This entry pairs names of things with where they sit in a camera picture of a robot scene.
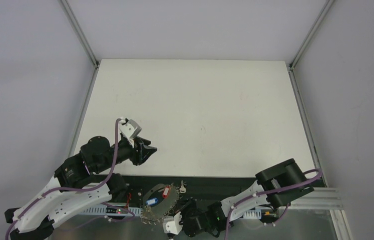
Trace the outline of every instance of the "blue object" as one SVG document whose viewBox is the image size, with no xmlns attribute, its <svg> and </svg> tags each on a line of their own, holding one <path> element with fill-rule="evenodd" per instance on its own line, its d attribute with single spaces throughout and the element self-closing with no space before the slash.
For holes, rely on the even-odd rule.
<svg viewBox="0 0 374 240">
<path fill-rule="evenodd" d="M 154 205 L 154 204 L 156 204 L 156 203 L 157 203 L 157 198 L 156 198 L 156 197 L 154 197 L 154 198 L 152 198 L 152 199 L 148 199 L 148 200 L 146 201 L 146 204 L 147 204 L 148 206 Z"/>
</svg>

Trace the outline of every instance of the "gray wall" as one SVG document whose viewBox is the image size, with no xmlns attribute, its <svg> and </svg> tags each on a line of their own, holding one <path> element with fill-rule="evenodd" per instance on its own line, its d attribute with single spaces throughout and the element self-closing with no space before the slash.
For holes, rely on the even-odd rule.
<svg viewBox="0 0 374 240">
<path fill-rule="evenodd" d="M 57 0 L 0 0 L 0 239 L 68 153 L 92 64 Z"/>
<path fill-rule="evenodd" d="M 374 239 L 374 0 L 338 0 L 295 72 L 352 233 Z"/>
</svg>

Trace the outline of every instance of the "white tabletop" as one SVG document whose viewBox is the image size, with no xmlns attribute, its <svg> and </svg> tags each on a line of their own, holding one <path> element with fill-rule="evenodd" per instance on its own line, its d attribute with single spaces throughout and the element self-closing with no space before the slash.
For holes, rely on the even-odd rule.
<svg viewBox="0 0 374 240">
<path fill-rule="evenodd" d="M 116 173 L 253 177 L 289 158 L 314 168 L 282 61 L 104 59 L 75 152 L 94 136 L 113 144 L 120 116 L 158 151 Z"/>
</svg>

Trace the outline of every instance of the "white table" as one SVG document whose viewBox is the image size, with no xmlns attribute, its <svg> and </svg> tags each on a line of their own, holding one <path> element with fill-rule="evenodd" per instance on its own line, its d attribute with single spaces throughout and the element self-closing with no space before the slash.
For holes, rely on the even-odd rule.
<svg viewBox="0 0 374 240">
<path fill-rule="evenodd" d="M 113 144 L 120 116 L 158 151 L 116 173 L 253 177 L 289 158 L 314 168 L 282 61 L 104 59 L 75 152 L 94 136 Z"/>
</svg>

